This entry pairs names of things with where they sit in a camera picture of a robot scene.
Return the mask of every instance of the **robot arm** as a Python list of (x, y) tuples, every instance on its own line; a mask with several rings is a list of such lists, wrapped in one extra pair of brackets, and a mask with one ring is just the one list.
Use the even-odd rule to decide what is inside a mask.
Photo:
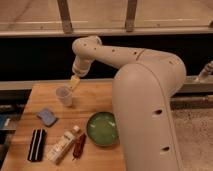
[(85, 76), (96, 59), (119, 69), (112, 105), (128, 171), (182, 171), (170, 97), (186, 70), (174, 54), (150, 49), (102, 46), (98, 37), (73, 43), (73, 72)]

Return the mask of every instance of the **blue sponge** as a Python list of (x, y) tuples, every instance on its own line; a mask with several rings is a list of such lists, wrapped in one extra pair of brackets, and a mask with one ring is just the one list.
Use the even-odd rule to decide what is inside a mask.
[(37, 113), (37, 116), (43, 121), (44, 125), (50, 127), (52, 126), (58, 118), (47, 108), (42, 109)]

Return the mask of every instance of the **gray floor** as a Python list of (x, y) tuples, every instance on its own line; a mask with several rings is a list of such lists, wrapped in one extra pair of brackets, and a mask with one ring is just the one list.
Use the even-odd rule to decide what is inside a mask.
[(213, 102), (185, 101), (178, 108), (173, 116), (185, 171), (212, 171)]

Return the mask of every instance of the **paper cup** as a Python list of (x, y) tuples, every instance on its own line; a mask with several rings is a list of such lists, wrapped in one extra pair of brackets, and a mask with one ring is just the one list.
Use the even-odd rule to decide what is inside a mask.
[(72, 91), (67, 86), (61, 86), (56, 89), (56, 96), (63, 106), (72, 106)]

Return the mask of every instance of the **floor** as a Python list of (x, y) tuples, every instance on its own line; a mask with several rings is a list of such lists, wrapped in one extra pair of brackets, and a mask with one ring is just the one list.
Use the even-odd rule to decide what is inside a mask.
[(175, 108), (173, 116), (184, 171), (212, 171), (213, 102), (180, 101)]
[[(73, 27), (123, 28), (127, 2), (69, 0)], [(61, 29), (57, 1), (1, 0), (0, 16), (0, 31)], [(211, 21), (212, 0), (138, 0), (135, 27), (208, 26)]]

